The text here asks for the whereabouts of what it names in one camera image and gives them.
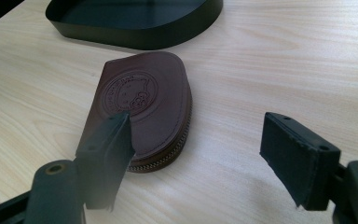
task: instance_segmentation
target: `wooden table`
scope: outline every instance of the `wooden table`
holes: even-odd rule
[[[0,20],[0,203],[43,164],[72,160],[105,62],[142,51],[62,37],[49,0]],[[296,208],[259,156],[264,114],[292,117],[358,160],[358,1],[225,0],[204,33],[165,49],[184,62],[190,134],[169,167],[127,173],[115,210],[88,223],[331,223]]]

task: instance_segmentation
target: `brown leather pouch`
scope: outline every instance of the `brown leather pouch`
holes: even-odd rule
[[[147,173],[173,162],[188,134],[192,97],[182,61],[147,52],[107,62],[79,145],[108,117],[131,112],[135,156],[128,171]]]

